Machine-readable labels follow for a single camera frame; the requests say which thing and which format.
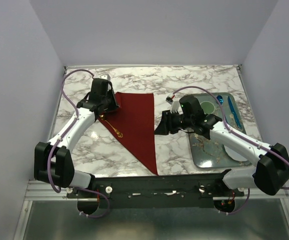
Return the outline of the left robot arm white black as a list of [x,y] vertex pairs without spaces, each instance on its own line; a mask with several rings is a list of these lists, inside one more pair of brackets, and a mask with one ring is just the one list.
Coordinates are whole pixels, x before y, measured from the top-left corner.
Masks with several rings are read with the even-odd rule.
[[94,78],[90,92],[75,106],[75,113],[48,142],[39,142],[34,149],[34,178],[53,182],[61,188],[78,188],[85,198],[96,190],[95,176],[75,170],[71,153],[85,131],[106,113],[119,109],[111,77],[104,74]]

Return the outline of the gold fork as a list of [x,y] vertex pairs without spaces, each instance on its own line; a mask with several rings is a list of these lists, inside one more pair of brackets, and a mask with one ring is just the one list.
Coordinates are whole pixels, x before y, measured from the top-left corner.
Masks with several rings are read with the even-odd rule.
[[118,138],[122,138],[124,136],[122,132],[120,132],[111,123],[107,121],[106,116],[104,114],[101,114],[99,117],[102,121],[106,122],[113,129]]

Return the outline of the dark red cloth napkin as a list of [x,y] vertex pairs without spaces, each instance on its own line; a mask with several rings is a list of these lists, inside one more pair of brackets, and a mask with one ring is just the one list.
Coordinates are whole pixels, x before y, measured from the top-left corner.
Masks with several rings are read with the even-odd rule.
[[153,93],[115,94],[119,109],[105,113],[106,120],[123,137],[104,121],[100,123],[152,174],[158,175],[155,150],[155,101]]

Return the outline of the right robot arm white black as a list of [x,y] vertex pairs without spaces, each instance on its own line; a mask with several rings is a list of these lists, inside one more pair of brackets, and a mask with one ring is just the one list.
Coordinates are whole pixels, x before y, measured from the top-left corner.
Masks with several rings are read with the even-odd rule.
[[214,189],[220,196],[238,188],[258,188],[274,196],[289,180],[289,156],[283,145],[270,145],[234,131],[220,117],[204,113],[193,95],[182,97],[177,104],[172,104],[170,110],[164,110],[154,133],[166,136],[185,129],[192,129],[199,136],[223,144],[252,164],[231,169],[216,181]]

